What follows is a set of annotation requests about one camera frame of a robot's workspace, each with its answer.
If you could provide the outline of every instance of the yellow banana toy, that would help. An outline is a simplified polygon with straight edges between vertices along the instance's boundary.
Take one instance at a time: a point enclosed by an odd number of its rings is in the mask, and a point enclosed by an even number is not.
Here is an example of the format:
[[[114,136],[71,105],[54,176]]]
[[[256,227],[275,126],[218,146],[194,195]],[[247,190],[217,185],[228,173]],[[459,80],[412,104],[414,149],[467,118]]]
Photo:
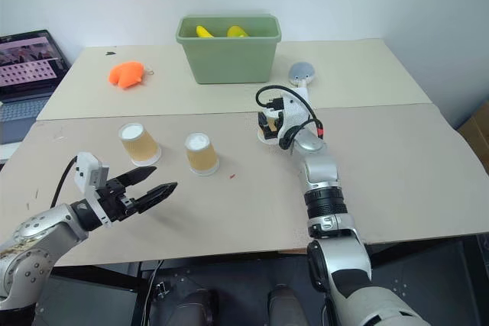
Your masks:
[[[239,26],[231,26],[228,29],[228,37],[248,37],[248,34]]]
[[[199,36],[199,37],[205,37],[205,38],[214,37],[203,26],[197,26],[196,27],[196,33],[197,33],[197,36]]]

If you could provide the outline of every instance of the paper cup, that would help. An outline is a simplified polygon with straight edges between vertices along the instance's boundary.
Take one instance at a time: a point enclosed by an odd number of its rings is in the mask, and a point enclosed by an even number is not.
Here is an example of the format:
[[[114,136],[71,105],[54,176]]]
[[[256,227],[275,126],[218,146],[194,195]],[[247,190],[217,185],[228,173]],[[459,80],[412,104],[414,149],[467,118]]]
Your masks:
[[[185,148],[192,172],[208,176],[219,168],[219,158],[211,140],[204,133],[191,133],[185,140]]]
[[[161,148],[142,124],[131,122],[119,129],[119,138],[136,166],[150,166],[161,157]]]

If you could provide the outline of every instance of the wall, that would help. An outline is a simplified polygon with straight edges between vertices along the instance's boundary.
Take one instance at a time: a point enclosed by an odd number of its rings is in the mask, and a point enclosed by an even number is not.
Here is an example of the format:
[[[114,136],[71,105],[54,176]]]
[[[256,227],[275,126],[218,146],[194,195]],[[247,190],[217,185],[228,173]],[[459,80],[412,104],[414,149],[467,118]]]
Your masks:
[[[284,40],[382,37],[454,126],[489,97],[488,0],[0,0],[0,33],[85,46],[168,44],[188,13],[266,11]]]

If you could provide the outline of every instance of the green plastic bin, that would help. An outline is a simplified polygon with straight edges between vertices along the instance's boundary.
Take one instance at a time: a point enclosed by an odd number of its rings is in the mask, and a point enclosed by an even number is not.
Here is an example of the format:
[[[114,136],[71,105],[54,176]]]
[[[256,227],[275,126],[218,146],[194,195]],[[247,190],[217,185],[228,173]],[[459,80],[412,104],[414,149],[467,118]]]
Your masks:
[[[214,37],[197,37],[199,25]],[[226,37],[234,25],[250,37]],[[190,15],[176,31],[176,41],[182,44],[199,84],[267,82],[281,37],[273,15]]]

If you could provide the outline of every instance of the cardboard box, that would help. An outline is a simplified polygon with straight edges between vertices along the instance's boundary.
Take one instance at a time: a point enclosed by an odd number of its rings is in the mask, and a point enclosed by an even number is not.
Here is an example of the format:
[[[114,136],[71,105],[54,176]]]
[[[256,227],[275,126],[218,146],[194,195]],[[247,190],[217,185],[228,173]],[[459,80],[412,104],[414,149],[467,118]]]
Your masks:
[[[489,174],[489,102],[485,102],[458,132],[471,146]]]

